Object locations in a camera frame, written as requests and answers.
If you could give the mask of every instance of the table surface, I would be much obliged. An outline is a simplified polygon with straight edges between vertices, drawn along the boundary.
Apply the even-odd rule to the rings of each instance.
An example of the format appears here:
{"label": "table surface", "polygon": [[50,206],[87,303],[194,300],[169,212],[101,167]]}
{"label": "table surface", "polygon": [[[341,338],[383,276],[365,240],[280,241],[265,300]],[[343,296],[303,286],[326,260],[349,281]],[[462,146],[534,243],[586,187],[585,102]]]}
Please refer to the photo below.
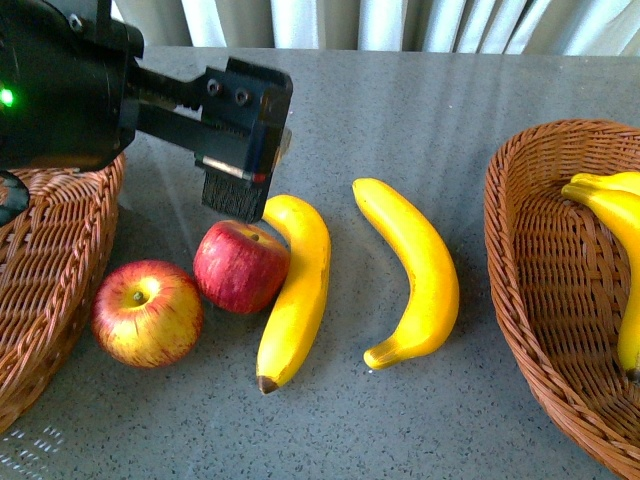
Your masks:
{"label": "table surface", "polygon": [[[86,329],[4,433],[0,477],[613,478],[551,422],[498,327],[482,196],[491,156],[521,130],[571,117],[637,126],[637,59],[150,47],[143,63],[188,79],[229,55],[293,78],[293,143],[271,194],[313,204],[333,244],[306,362],[262,395],[255,359],[267,314],[210,304],[195,349],[162,369],[117,363]],[[200,239],[223,218],[200,205],[202,171],[190,152],[141,133],[126,153],[108,271],[160,258],[192,272]],[[408,285],[353,201],[351,182],[363,176],[432,221],[461,286],[445,345],[383,371],[362,354],[391,333]]]}

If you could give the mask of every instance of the wicker basket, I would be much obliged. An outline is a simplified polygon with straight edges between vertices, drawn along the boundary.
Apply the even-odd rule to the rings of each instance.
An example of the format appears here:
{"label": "wicker basket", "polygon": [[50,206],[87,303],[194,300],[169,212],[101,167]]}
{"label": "wicker basket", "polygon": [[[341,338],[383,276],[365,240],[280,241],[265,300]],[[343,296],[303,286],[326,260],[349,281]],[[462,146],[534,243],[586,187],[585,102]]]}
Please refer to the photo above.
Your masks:
{"label": "wicker basket", "polygon": [[616,353],[628,258],[560,195],[575,173],[625,170],[640,170],[638,129],[570,119],[521,132],[489,164],[485,242],[498,323],[533,395],[589,455],[640,478],[640,389]]}
{"label": "wicker basket", "polygon": [[12,171],[31,203],[0,227],[0,431],[36,401],[88,320],[113,245],[124,163],[120,155],[98,172]]}

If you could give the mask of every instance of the banana tip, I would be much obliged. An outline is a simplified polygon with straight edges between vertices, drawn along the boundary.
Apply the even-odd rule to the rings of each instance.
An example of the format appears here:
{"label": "banana tip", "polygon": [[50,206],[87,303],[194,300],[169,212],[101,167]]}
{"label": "banana tip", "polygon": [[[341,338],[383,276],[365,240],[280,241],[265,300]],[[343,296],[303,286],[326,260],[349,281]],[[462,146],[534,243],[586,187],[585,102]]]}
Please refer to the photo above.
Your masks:
{"label": "banana tip", "polygon": [[372,370],[384,370],[385,368],[389,368],[401,361],[401,359],[394,353],[382,355],[377,353],[378,352],[374,349],[369,349],[364,352],[363,355],[364,363],[366,363]]}
{"label": "banana tip", "polygon": [[361,184],[362,184],[361,178],[356,178],[353,182],[351,182],[351,190],[353,190],[353,193],[356,193],[356,191],[358,190],[358,187]]}
{"label": "banana tip", "polygon": [[630,368],[627,370],[627,378],[631,383],[640,386],[640,369]]}
{"label": "banana tip", "polygon": [[275,392],[279,385],[273,381],[270,377],[265,377],[264,375],[260,375],[258,377],[258,388],[262,393],[267,395],[268,393]]}

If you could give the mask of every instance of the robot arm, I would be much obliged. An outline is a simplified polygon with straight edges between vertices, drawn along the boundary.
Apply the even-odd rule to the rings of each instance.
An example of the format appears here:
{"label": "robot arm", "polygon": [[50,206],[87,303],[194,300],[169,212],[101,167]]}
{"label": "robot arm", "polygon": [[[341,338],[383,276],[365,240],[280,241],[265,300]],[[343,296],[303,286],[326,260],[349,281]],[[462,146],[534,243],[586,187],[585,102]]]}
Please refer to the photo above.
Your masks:
{"label": "robot arm", "polygon": [[[101,169],[139,130],[194,152],[204,204],[259,220],[290,139],[290,77],[231,58],[185,82],[141,68],[143,50],[111,0],[0,0],[0,171]],[[0,225],[28,203],[24,185],[2,177]]]}

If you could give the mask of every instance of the white curtain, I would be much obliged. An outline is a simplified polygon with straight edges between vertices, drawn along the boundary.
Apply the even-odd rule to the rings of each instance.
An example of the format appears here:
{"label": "white curtain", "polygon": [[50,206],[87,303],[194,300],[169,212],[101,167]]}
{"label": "white curtain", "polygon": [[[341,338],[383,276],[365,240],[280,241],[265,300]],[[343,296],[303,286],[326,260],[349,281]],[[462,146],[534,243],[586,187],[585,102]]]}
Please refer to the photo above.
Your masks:
{"label": "white curtain", "polygon": [[640,54],[640,0],[114,0],[148,45]]}

